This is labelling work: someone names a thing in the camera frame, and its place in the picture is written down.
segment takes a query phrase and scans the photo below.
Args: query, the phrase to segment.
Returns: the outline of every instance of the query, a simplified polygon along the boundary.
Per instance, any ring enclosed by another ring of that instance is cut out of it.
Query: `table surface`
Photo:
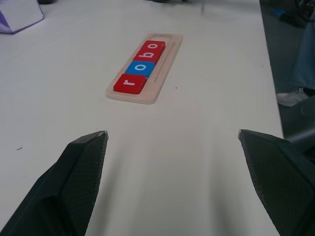
[[[69,142],[108,130],[87,236],[278,236],[237,139],[282,137],[258,0],[212,0],[204,14],[142,0],[43,11],[0,35],[0,228]],[[156,103],[106,98],[151,32],[184,36]]]

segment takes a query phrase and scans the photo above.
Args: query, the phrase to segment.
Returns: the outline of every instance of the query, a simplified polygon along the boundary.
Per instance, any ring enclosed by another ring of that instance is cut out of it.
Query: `wooden tray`
[[[165,50],[163,51],[160,59],[158,60],[156,66],[154,67],[148,81],[144,85],[142,91],[139,94],[130,94],[123,92],[115,92],[113,86],[120,78],[122,74],[126,71],[128,66],[131,64],[133,58],[136,56],[137,52],[140,50],[142,45],[147,40],[154,41],[164,41]],[[119,73],[116,75],[115,79],[110,83],[107,88],[106,96],[113,99],[129,101],[129,102],[138,102],[145,104],[153,104],[158,98],[158,94],[162,89],[164,81],[166,80],[167,74],[172,67],[172,64],[175,60],[177,52],[182,44],[183,36],[180,34],[167,34],[167,33],[151,33],[149,34],[139,47],[134,51],[132,56],[122,67]]]

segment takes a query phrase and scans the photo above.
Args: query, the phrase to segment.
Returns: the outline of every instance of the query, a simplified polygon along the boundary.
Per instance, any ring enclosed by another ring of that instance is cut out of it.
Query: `white sneaker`
[[[278,103],[286,107],[292,107],[308,98],[309,96],[304,93],[303,88],[298,88],[291,93],[277,93]]]

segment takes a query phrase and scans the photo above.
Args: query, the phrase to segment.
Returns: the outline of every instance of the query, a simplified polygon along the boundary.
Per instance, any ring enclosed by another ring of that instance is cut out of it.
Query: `blue block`
[[[149,78],[154,67],[154,62],[133,61],[125,73],[133,75],[145,75],[147,78]]]

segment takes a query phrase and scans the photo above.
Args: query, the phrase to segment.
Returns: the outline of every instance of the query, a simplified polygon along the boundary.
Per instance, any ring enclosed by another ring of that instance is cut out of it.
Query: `red block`
[[[146,81],[147,77],[145,75],[122,74],[114,85],[114,91],[139,94]]]
[[[133,60],[154,62],[154,64],[156,65],[162,52],[163,48],[158,48],[154,50],[140,50]]]
[[[141,50],[154,50],[154,49],[162,49],[162,51],[165,49],[165,42],[164,41],[152,41],[147,40],[143,46],[141,47]]]

